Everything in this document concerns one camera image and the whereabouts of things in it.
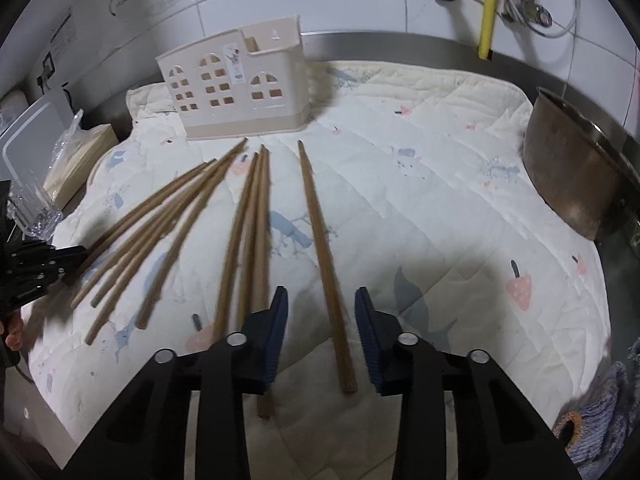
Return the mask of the left hand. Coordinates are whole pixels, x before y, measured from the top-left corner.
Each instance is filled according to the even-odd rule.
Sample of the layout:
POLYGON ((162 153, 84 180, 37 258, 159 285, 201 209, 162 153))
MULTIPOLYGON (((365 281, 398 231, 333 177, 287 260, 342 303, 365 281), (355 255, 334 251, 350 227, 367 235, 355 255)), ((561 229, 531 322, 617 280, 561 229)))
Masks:
POLYGON ((23 343, 24 322, 21 311, 15 310, 1 317, 1 335, 12 351, 20 351, 23 343))

